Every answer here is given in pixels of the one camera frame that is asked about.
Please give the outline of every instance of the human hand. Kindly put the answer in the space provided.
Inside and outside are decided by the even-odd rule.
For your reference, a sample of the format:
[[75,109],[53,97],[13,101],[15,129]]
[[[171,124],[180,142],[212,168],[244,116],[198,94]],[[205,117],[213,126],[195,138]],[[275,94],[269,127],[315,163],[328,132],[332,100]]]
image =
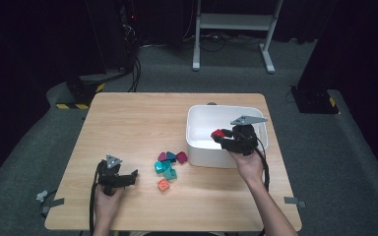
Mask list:
[[263,162],[257,150],[253,150],[250,155],[244,156],[242,153],[229,151],[237,164],[238,173],[247,183],[259,182],[263,184]]
[[94,235],[105,235],[99,232],[109,231],[113,217],[118,211],[124,189],[117,189],[113,196],[108,196],[103,192],[103,186],[97,185],[94,194],[94,213],[96,215],[96,224]]

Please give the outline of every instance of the person's right hand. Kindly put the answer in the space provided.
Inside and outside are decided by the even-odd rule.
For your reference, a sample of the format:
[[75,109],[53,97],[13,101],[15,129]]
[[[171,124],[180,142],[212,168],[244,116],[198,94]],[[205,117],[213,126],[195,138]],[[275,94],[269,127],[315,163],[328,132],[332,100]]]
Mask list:
[[231,151],[229,154],[234,158],[238,173],[247,184],[257,181],[263,184],[263,162],[256,150],[247,156]]

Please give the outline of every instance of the pile of blocks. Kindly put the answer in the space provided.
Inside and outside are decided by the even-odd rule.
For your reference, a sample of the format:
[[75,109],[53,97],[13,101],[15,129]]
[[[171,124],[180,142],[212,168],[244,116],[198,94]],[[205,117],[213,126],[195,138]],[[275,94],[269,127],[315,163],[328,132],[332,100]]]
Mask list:
[[158,183],[158,187],[161,191],[167,190],[170,185],[168,180],[177,179],[176,170],[172,168],[172,163],[178,161],[183,164],[188,160],[188,157],[184,151],[181,151],[178,154],[174,154],[170,151],[162,152],[155,163],[155,170],[157,174],[163,174],[162,178]]

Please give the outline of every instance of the orange block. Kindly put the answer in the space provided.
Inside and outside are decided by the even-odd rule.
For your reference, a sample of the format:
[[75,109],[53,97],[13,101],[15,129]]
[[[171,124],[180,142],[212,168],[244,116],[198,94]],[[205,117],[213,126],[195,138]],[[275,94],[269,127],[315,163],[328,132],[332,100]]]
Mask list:
[[158,188],[163,192],[165,190],[167,190],[168,188],[170,188],[170,185],[168,184],[167,180],[162,178],[160,181],[158,181],[157,183],[158,185]]

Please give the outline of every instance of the person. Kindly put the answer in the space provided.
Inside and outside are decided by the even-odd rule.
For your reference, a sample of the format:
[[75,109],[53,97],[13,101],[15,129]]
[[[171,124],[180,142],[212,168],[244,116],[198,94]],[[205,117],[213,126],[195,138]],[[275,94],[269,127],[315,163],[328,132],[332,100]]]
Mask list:
[[[241,153],[229,152],[234,158],[238,173],[247,184],[257,209],[266,228],[266,235],[297,235],[293,226],[284,213],[272,199],[263,183],[263,163],[259,153],[254,150],[252,154],[243,156]],[[118,210],[118,205],[124,189],[117,189],[110,197],[103,193],[98,185],[95,193],[94,211],[96,223],[94,236],[106,236],[109,233],[110,223]]]

